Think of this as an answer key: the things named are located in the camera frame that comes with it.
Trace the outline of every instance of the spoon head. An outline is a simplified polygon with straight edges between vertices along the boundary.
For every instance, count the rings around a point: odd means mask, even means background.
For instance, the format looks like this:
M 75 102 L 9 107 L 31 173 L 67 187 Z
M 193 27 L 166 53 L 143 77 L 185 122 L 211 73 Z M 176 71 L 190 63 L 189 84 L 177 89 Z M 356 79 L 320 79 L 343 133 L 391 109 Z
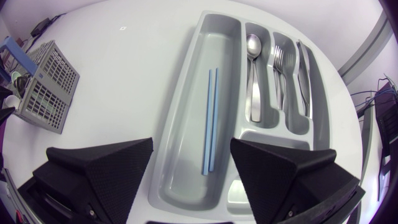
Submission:
M 261 53 L 261 41 L 258 36 L 249 34 L 246 36 L 246 45 L 248 47 L 248 57 L 252 60 L 257 58 Z

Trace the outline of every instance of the chopsticks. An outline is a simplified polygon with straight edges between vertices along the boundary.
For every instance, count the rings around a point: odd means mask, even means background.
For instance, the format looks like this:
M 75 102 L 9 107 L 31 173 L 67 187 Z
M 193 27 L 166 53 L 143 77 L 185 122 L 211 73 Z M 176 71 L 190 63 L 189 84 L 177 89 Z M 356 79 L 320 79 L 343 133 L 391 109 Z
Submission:
M 218 68 L 216 68 L 215 96 L 213 107 L 213 119 L 211 117 L 212 103 L 212 70 L 209 70 L 209 85 L 207 95 L 207 112 L 206 112 L 206 129 L 205 129 L 205 153 L 203 155 L 202 175 L 208 175 L 214 171 L 216 156 L 216 139 L 217 139 L 217 119 L 218 119 Z

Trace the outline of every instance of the spoon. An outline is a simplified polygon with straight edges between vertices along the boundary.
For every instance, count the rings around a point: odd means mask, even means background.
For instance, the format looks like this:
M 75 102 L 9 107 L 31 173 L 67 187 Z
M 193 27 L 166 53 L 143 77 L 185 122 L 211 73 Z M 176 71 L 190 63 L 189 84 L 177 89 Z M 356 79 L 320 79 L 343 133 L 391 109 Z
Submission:
M 261 53 L 261 41 L 258 36 L 249 34 L 246 36 L 246 45 L 248 48 L 248 59 L 250 60 L 250 74 L 248 81 L 248 90 L 246 93 L 246 117 L 254 122 L 261 121 L 261 100 L 260 88 L 257 77 L 256 59 Z

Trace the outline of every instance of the cup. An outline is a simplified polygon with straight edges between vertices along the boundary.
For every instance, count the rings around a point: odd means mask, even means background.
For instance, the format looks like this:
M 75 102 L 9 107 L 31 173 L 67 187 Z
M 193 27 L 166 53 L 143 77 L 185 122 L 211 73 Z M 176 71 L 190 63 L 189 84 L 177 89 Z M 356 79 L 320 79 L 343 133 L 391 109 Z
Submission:
M 21 100 L 14 95 L 10 95 L 4 100 L 5 106 L 7 106 L 8 108 L 15 107 L 15 110 L 19 109 L 20 103 L 21 103 Z

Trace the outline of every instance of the knife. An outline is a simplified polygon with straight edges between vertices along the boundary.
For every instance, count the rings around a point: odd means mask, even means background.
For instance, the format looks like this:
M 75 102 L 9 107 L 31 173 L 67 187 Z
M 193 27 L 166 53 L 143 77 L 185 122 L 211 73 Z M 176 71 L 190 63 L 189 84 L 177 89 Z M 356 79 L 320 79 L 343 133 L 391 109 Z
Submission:
M 310 61 L 306 46 L 301 40 L 297 42 L 298 52 L 300 54 L 300 66 L 298 69 L 298 84 L 305 103 L 305 115 L 312 119 L 312 94 L 310 80 Z

